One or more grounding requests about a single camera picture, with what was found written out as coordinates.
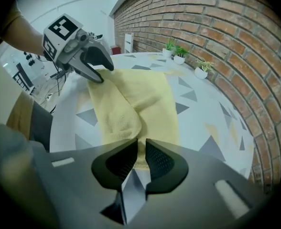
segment yellow towel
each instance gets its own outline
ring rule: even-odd
[[[179,144],[178,119],[172,90],[164,73],[100,70],[102,84],[88,81],[103,144],[137,137],[135,168],[148,168],[146,138]]]

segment patterned tabletop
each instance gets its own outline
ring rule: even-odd
[[[248,178],[253,137],[233,104],[208,80],[195,77],[186,64],[177,65],[161,53],[111,56],[115,68],[165,72],[178,114],[180,145],[211,155]],[[101,145],[101,134],[86,79],[72,73],[55,109],[50,151]]]

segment gray triangle pattern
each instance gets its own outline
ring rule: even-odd
[[[241,137],[241,143],[240,143],[240,148],[239,150],[243,151],[245,150],[245,144],[244,144],[244,139]]]
[[[233,117],[234,120],[237,120],[237,118],[235,117],[234,113],[229,109],[231,116]]]
[[[93,147],[91,144],[89,144],[86,140],[84,140],[77,134],[75,134],[75,144],[76,144],[76,150]]]
[[[241,175],[245,176],[246,170],[247,170],[246,168],[243,168],[243,169],[241,169],[241,170],[239,171],[239,173],[240,173]]]
[[[95,126],[98,122],[94,109],[78,113],[77,116],[86,121],[87,123],[91,124],[92,126]]]
[[[231,115],[228,113],[228,111],[225,109],[225,107],[224,107],[221,103],[220,103],[220,106],[221,106],[222,112],[223,112],[225,115],[231,117]]]
[[[183,81],[181,77],[179,77],[179,85],[186,86],[186,87],[192,89],[192,87],[189,84],[187,84],[185,81]]]
[[[213,139],[212,136],[210,136],[208,138],[208,140],[203,144],[203,146],[200,148],[199,152],[206,154],[206,155],[213,156],[223,162],[225,161],[225,158],[224,158],[219,146],[217,145],[217,143],[215,142],[215,140]]]
[[[163,65],[159,65],[159,64],[156,64],[156,63],[153,63],[150,65],[150,68],[156,68],[156,67],[163,67]]]
[[[225,120],[226,120],[226,123],[227,123],[227,127],[230,128],[232,117],[225,115]]]
[[[183,105],[183,104],[179,104],[179,103],[175,103],[175,109],[177,111],[177,114],[182,113],[184,110],[188,109],[189,107]]]
[[[196,96],[195,91],[191,91],[189,93],[183,94],[183,95],[181,95],[181,97],[188,98],[190,100],[197,102],[197,96]]]
[[[240,123],[241,123],[242,129],[247,130],[246,127],[245,127],[245,125],[242,123],[241,120],[240,120]]]
[[[147,70],[147,71],[150,71],[151,69],[150,68],[148,68],[148,67],[145,67],[145,66],[140,66],[140,65],[134,65],[133,67],[132,67],[132,69],[134,69],[134,70]]]

